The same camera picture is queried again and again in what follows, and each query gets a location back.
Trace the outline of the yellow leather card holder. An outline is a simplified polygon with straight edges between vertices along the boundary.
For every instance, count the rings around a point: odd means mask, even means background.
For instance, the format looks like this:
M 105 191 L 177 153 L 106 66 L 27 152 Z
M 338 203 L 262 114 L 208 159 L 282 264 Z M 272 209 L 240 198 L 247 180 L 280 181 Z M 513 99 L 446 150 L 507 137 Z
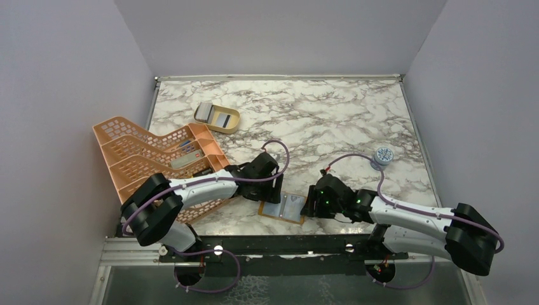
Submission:
M 304 216 L 301 215 L 301 210 L 305 203 L 305 196 L 281 193 L 279 203 L 262 201 L 258 209 L 258 215 L 293 224 L 303 224 Z

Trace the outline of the grey VIP card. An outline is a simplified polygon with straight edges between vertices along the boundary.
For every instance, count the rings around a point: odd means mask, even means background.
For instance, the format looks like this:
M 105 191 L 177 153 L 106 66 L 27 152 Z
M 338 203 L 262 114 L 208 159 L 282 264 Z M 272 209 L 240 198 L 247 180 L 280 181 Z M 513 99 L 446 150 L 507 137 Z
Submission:
M 282 219 L 292 222 L 301 221 L 301 210 L 304 206 L 305 198 L 294 194 L 284 196 L 279 216 Z

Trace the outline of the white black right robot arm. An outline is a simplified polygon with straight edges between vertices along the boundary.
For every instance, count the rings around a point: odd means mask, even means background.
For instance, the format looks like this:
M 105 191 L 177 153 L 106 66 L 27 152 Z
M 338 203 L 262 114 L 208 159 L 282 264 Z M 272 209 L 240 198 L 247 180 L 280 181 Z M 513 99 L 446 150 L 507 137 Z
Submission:
M 333 219 L 338 214 L 352 222 L 374 226 L 367 241 L 359 247 L 374 258 L 425 254 L 447 259 L 478 276 L 490 273 L 497 232 L 470 205 L 423 207 L 386 198 L 369 189 L 353 190 L 327 174 L 310 186 L 301 215 Z

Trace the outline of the stack of grey cards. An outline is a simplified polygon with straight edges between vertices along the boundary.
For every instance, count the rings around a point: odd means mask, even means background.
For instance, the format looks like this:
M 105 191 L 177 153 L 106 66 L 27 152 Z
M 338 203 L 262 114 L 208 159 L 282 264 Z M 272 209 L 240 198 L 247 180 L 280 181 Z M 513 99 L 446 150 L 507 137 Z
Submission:
M 201 102 L 196 108 L 194 119 L 202 123 L 210 123 L 214 115 L 214 105 L 211 102 Z

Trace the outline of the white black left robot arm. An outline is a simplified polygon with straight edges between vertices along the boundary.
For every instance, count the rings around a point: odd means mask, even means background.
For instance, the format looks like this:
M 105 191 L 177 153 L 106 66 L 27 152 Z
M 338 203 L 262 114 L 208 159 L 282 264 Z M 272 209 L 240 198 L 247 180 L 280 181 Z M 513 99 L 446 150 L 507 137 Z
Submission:
M 162 173 L 153 174 L 122 204 L 122 232 L 132 233 L 143 247 L 161 243 L 191 261 L 199 255 L 200 244 L 189 224 L 176 221 L 183 210 L 237 196 L 279 203 L 283 173 L 276 160 L 262 152 L 251 162 L 193 178 L 167 179 Z

